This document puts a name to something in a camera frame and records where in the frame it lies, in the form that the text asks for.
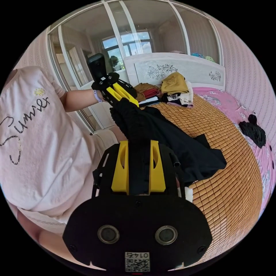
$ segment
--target bed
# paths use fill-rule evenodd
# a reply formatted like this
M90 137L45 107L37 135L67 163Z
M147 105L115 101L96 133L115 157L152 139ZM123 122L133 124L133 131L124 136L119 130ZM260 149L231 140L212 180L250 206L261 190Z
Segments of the bed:
M206 216L213 236L208 251L195 264L214 258L248 234L269 200L276 181L269 141L260 149L241 133L239 122L248 121L253 112L225 92L223 66L178 53L134 55L124 63L133 86L161 85L173 72L192 83L194 108L164 103L154 107L190 136L205 133L211 147L221 149L227 161L224 170L190 186L193 203Z

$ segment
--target wristband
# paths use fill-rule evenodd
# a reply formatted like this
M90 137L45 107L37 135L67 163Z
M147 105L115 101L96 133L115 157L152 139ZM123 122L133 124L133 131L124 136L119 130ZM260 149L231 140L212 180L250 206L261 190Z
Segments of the wristband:
M97 94L97 90L94 90L94 95L95 95L95 98L96 100L99 102L99 103L102 103L102 99L99 98L98 94Z

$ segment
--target brown clothing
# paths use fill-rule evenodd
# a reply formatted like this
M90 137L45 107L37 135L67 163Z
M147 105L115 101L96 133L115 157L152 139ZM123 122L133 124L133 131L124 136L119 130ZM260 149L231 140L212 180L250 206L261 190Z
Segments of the brown clothing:
M155 86L155 85L152 85L152 84L149 84L149 83L139 83L134 88L137 91L136 100L138 102L146 100L146 97L144 95L144 91L152 89L152 88L155 88L155 89L158 90L158 86Z
M175 93L189 93L185 78L178 72L172 73L162 81L161 92L172 95Z

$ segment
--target woven mat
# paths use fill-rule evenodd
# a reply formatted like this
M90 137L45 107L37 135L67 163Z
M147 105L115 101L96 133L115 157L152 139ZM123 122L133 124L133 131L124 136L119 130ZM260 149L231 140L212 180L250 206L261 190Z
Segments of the woven mat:
M252 229L262 203L262 180L256 158L234 124L207 101L194 95L194 108L155 105L172 123L191 137L205 134L211 148L220 149L227 167L212 178L198 181L193 203L204 213L213 241L203 263L227 251Z

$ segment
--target white headboard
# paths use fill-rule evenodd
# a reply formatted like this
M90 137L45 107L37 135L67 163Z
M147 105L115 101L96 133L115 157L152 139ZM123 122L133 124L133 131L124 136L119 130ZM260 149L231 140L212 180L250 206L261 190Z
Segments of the white headboard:
M150 53L124 58L129 83L160 85L173 72L179 72L192 87L225 90L225 68L204 58L179 53Z

